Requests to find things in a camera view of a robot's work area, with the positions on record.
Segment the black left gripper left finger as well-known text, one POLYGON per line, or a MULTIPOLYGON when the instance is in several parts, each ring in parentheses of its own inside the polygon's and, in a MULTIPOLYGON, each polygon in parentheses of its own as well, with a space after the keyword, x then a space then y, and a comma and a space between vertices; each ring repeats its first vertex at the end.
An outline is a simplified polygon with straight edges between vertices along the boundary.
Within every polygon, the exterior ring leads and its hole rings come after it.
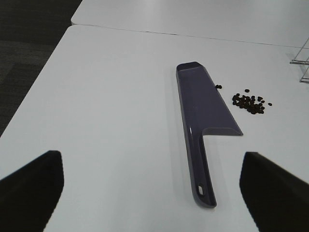
POLYGON ((44 231, 64 187, 62 156, 48 151, 0 181, 0 230, 44 231))

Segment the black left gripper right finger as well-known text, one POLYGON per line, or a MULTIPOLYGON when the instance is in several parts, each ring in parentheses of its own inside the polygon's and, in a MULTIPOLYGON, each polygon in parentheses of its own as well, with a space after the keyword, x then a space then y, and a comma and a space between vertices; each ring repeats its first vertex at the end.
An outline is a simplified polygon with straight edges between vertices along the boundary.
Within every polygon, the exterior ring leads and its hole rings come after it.
POLYGON ((257 152, 246 152, 239 187, 260 232, 309 230, 307 182, 257 152))

